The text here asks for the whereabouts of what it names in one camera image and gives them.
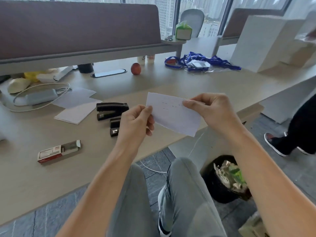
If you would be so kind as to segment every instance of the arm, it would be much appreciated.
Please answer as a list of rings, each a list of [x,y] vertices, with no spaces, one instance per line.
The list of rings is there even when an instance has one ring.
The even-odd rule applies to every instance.
[[[271,237],[315,236],[316,206],[242,125],[227,96],[205,93],[183,104],[198,112],[210,127],[230,143]]]
[[[125,177],[146,135],[154,129],[152,107],[123,113],[116,145],[56,237],[104,237]]]

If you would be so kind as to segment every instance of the black trash can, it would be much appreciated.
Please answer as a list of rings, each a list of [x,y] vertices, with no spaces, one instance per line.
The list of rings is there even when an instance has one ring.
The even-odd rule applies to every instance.
[[[221,155],[217,157],[215,160],[213,160],[212,163],[210,163],[207,166],[206,171],[202,175],[202,178],[204,179],[204,182],[207,186],[207,189],[209,190],[209,193],[211,194],[213,199],[223,204],[232,202],[237,198],[248,200],[251,197],[249,189],[246,191],[246,193],[237,193],[235,191],[232,191],[231,189],[227,188],[217,176],[214,169],[214,163],[216,166],[222,166],[225,160],[228,160],[229,162],[237,165],[234,156]]]

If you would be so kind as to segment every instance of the red apple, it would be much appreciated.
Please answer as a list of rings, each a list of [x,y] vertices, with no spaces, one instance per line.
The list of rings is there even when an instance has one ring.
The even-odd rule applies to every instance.
[[[133,73],[133,75],[139,75],[141,71],[142,68],[140,67],[140,64],[138,64],[137,62],[131,66],[131,72]]]

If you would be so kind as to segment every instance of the person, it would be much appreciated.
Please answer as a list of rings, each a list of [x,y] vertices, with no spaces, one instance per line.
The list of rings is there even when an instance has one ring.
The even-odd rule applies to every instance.
[[[204,93],[183,102],[229,143],[271,237],[312,237],[316,206],[242,125],[224,94]],[[123,113],[112,152],[57,237],[224,237],[225,230],[195,165],[177,158],[159,193],[159,220],[152,218],[144,173],[132,164],[146,135],[152,136],[152,107]]]
[[[286,157],[295,148],[306,155],[316,153],[316,94],[306,101],[293,116],[283,137],[264,134],[266,143],[280,156]]]

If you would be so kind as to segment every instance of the paper note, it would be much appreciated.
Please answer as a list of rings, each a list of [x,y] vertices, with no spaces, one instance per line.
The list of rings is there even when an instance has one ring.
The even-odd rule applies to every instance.
[[[153,107],[152,115],[157,124],[175,132],[194,137],[201,116],[182,104],[184,99],[148,92],[146,106]]]
[[[61,98],[54,100],[52,104],[63,107],[65,109],[70,109],[79,106],[84,103],[91,102],[92,98],[90,96],[94,95],[96,92],[80,87],[75,87],[72,91],[68,91]]]
[[[78,125],[85,119],[95,108],[97,103],[101,100],[89,98],[90,102],[78,105],[76,107],[65,109],[54,117],[56,120],[61,120]]]

